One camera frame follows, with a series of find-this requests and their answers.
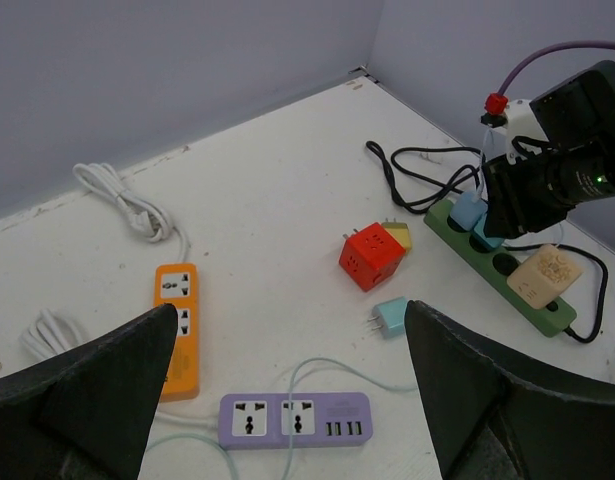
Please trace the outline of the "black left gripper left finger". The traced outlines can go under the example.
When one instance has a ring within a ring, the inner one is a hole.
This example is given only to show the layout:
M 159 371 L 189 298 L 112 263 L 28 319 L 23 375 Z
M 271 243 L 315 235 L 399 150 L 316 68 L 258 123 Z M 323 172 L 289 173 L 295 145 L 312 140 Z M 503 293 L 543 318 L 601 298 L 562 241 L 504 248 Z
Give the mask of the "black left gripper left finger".
M 135 479 L 178 329 L 158 306 L 0 378 L 0 479 Z

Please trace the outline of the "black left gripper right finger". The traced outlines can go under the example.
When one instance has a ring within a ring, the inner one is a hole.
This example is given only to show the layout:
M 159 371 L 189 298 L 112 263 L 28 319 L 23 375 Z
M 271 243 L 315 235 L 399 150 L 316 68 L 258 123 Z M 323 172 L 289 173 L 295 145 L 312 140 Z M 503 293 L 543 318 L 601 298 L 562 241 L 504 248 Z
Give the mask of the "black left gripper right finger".
M 615 385 L 541 362 L 422 301 L 404 318 L 445 479 L 615 479 Z

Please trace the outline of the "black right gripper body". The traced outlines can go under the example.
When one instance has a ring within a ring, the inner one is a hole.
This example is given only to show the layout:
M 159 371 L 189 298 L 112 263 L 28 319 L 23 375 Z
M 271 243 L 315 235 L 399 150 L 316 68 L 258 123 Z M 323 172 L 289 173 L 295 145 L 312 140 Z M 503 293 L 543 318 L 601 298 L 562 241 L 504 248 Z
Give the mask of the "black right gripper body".
M 612 196 L 612 158 L 585 149 L 542 153 L 514 164 L 501 155 L 485 164 L 484 177 L 489 237 L 538 233 L 578 205 Z

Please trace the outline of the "light blue charger plug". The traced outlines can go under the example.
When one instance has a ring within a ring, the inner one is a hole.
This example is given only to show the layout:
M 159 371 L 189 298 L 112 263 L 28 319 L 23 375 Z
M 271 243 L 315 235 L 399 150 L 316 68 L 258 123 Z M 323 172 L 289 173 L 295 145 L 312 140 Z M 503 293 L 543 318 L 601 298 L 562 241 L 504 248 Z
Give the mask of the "light blue charger plug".
M 485 215 L 487 209 L 487 203 L 476 191 L 466 191 L 451 208 L 449 217 L 463 230 L 470 231 Z

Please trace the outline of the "beige cube adapter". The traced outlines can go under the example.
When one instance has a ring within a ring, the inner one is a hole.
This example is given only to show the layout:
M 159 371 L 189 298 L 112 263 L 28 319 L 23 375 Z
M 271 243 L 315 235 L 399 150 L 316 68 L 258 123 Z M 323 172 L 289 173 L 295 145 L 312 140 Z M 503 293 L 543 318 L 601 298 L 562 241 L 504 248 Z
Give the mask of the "beige cube adapter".
M 566 252 L 547 244 L 523 261 L 506 283 L 527 305 L 539 310 L 571 287 L 582 273 Z

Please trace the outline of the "green power strip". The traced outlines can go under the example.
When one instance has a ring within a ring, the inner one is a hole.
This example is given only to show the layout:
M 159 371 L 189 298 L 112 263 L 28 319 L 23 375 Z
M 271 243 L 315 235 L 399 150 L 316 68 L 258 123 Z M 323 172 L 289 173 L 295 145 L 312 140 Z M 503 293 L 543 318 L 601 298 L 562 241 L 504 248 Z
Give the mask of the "green power strip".
M 441 200 L 427 212 L 424 223 L 544 336 L 552 338 L 570 327 L 577 318 L 576 310 L 561 297 L 545 308 L 532 308 L 507 284 L 508 276 L 520 265 L 517 258 L 505 247 L 486 251 L 472 233 L 458 231 L 449 216 L 452 207 L 451 200 Z

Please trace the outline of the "yellow plug adapter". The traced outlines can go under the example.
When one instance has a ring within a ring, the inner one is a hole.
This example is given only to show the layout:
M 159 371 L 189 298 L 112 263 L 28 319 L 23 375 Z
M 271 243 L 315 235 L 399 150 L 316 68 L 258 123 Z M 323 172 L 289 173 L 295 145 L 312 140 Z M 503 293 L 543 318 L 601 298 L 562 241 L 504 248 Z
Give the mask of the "yellow plug adapter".
M 386 219 L 381 226 L 402 246 L 406 253 L 411 251 L 413 242 L 406 222 Z

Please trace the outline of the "teal charger plug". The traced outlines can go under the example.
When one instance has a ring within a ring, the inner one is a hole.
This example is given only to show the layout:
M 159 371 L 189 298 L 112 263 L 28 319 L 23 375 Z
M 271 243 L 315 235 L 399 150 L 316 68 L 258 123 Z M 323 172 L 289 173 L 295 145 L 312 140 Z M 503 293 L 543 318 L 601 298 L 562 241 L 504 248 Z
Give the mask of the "teal charger plug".
M 369 321 L 384 340 L 391 340 L 405 334 L 404 319 L 409 300 L 397 297 L 376 304 L 371 310 Z

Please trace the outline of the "purple power strip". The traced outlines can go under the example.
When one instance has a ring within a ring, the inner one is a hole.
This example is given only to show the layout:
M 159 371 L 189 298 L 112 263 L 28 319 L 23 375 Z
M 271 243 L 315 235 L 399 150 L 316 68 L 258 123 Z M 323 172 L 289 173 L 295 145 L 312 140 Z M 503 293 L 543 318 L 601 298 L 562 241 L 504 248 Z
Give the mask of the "purple power strip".
M 225 450 L 358 447 L 372 436 L 370 401 L 361 392 L 236 393 L 220 401 Z

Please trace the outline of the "orange power strip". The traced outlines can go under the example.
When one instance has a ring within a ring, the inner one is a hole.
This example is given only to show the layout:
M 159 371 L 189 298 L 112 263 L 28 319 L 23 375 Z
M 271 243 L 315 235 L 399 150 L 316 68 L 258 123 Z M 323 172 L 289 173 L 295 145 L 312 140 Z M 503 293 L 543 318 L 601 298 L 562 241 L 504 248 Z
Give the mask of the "orange power strip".
M 200 390 L 199 278 L 193 263 L 161 265 L 156 269 L 154 305 L 176 309 L 177 333 L 161 402 L 194 399 Z

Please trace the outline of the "red cube socket adapter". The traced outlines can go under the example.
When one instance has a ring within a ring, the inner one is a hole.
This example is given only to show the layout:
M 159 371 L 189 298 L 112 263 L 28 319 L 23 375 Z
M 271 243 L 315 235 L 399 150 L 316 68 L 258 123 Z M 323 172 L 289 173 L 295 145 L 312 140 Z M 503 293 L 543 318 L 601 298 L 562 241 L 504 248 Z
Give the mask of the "red cube socket adapter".
M 362 291 L 368 292 L 396 272 L 405 254 L 403 246 L 374 222 L 345 237 L 338 263 Z

